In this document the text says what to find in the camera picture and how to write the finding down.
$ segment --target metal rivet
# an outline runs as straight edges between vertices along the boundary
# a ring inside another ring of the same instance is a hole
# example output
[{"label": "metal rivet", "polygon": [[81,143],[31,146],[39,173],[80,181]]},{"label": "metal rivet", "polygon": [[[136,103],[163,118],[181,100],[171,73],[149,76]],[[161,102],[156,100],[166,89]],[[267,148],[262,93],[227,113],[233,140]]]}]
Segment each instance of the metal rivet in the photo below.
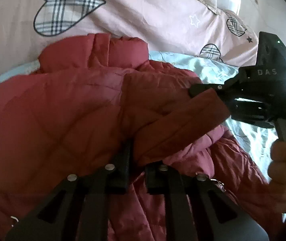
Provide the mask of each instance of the metal rivet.
[{"label": "metal rivet", "polygon": [[197,175],[196,175],[196,179],[197,179],[198,181],[205,181],[205,180],[207,180],[208,178],[209,178],[209,176],[206,175],[206,174],[197,174]]},{"label": "metal rivet", "polygon": [[159,171],[167,171],[167,170],[168,170],[167,165],[162,164],[159,166]]},{"label": "metal rivet", "polygon": [[75,174],[70,174],[67,177],[68,181],[75,181],[77,179],[77,176]]},{"label": "metal rivet", "polygon": [[114,164],[107,164],[105,166],[105,169],[108,171],[114,170],[115,169],[115,165]]}]

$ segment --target heart pattern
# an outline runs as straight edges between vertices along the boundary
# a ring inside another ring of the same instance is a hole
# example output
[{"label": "heart pattern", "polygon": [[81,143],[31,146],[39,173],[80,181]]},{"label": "heart pattern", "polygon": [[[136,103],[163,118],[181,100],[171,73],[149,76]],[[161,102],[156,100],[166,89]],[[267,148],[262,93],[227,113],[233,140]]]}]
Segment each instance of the heart pattern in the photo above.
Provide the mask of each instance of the heart pattern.
[{"label": "heart pattern", "polygon": [[220,50],[213,43],[209,43],[209,44],[205,45],[202,48],[199,57],[224,63],[221,59]]},{"label": "heart pattern", "polygon": [[247,29],[243,25],[241,25],[238,20],[235,19],[231,14],[229,14],[228,12],[225,12],[225,14],[228,18],[226,21],[226,25],[230,32],[238,37],[244,35]]},{"label": "heart pattern", "polygon": [[34,29],[43,36],[55,36],[105,4],[105,0],[45,0],[34,19]]}]

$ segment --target white star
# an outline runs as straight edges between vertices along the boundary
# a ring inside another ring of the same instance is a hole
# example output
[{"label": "white star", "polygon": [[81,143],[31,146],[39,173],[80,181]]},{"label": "white star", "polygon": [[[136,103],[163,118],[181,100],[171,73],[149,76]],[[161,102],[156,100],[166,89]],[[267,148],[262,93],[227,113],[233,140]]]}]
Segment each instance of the white star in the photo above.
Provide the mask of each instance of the white star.
[{"label": "white star", "polygon": [[191,19],[191,25],[194,25],[195,27],[199,27],[199,23],[201,22],[197,17],[196,14],[195,15],[190,15],[190,19]]}]

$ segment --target bed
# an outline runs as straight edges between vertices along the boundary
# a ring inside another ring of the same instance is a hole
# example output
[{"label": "bed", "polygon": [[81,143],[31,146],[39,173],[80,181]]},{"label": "bed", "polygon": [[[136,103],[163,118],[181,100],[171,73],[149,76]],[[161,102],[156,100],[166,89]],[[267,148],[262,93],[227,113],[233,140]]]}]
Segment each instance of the bed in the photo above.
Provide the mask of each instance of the bed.
[{"label": "bed", "polygon": [[251,28],[198,0],[0,0],[0,74],[35,60],[54,41],[100,32],[238,67],[256,62]]}]

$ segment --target quilted jacket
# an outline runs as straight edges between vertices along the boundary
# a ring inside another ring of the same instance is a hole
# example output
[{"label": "quilted jacket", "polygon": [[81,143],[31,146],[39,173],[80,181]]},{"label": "quilted jacket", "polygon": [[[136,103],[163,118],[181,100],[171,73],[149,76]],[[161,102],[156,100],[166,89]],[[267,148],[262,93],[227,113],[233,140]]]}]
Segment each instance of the quilted jacket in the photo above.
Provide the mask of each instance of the quilted jacket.
[{"label": "quilted jacket", "polygon": [[134,139],[137,175],[112,196],[109,240],[166,240],[164,198],[147,194],[142,167],[163,160],[205,173],[273,236],[281,214],[258,167],[223,122],[214,90],[190,98],[200,79],[148,60],[138,38],[89,34],[49,45],[41,69],[0,84],[0,238],[69,174],[93,173]]}]

